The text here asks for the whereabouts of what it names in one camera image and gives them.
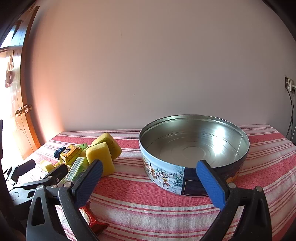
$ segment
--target yellow sponge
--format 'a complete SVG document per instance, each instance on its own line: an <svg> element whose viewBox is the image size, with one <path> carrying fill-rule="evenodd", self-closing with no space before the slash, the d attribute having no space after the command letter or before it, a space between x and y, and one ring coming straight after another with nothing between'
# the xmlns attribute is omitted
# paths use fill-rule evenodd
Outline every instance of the yellow sponge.
<svg viewBox="0 0 296 241"><path fill-rule="evenodd" d="M111 154L106 142L88 147L85 154L89 164L91 164L95 159L98 159L103 163L102 177L107 176L115 171Z"/></svg>
<svg viewBox="0 0 296 241"><path fill-rule="evenodd" d="M54 168L52 163L47 160L40 161L40 167L46 172L50 172Z"/></svg>
<svg viewBox="0 0 296 241"><path fill-rule="evenodd" d="M79 157L86 157L86 154L85 154L86 149L84 149L84 150L80 153Z"/></svg>
<svg viewBox="0 0 296 241"><path fill-rule="evenodd" d="M98 143L106 142L112 157L112 160L115 160L121 154L121 148L118 143L113 139L109 133L104 133L95 139L91 145L96 145Z"/></svg>

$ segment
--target blue gripper pad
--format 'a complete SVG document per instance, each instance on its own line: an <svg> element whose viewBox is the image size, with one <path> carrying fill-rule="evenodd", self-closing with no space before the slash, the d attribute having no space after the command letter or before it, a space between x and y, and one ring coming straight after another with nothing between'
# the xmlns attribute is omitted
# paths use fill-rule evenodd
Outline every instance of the blue gripper pad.
<svg viewBox="0 0 296 241"><path fill-rule="evenodd" d="M103 173L103 164L99 160L94 160L90 166L78 176L72 187L72 195L76 208L86 205L92 191L101 178Z"/></svg>
<svg viewBox="0 0 296 241"><path fill-rule="evenodd" d="M226 182L219 178L206 160L201 160L196 164L196 174L214 206L222 210L229 194Z"/></svg>

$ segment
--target electrical outlet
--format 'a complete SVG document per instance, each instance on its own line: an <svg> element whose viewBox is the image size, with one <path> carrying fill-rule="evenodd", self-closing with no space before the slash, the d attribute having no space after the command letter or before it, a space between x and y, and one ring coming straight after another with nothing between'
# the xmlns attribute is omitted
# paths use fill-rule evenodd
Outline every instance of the electrical outlet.
<svg viewBox="0 0 296 241"><path fill-rule="evenodd" d="M288 78L287 76L285 76L285 88L292 92L294 86L295 86L294 81Z"/></svg>

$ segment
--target white wall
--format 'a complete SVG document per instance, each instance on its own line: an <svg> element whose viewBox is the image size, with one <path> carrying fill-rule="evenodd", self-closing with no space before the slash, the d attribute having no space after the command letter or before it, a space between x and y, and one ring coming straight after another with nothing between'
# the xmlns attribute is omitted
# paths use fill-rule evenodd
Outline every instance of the white wall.
<svg viewBox="0 0 296 241"><path fill-rule="evenodd" d="M38 4L28 91L39 137L184 113L287 130L296 43L262 1Z"/></svg>

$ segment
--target table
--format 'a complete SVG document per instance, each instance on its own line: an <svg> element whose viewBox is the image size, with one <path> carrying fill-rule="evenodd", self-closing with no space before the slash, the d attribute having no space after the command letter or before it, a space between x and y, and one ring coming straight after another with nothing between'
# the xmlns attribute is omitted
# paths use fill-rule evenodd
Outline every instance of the table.
<svg viewBox="0 0 296 241"><path fill-rule="evenodd" d="M273 240L285 234L296 216L296 147L270 125L241 125L250 140L250 150L237 186L263 187L268 202ZM42 160L56 163L53 153L69 144L91 142L109 132L122 148L114 160L116 172L100 179L90 197L90 208L99 221L110 226L99 235L107 240L199 240L216 218L219 209L208 197L188 197L170 193L146 175L139 149L139 129L61 132L28 157L36 168L20 177L20 182L39 180L46 173L38 167ZM60 206L57 211L69 239L75 240ZM230 239L241 215L239 208L224 237Z"/></svg>

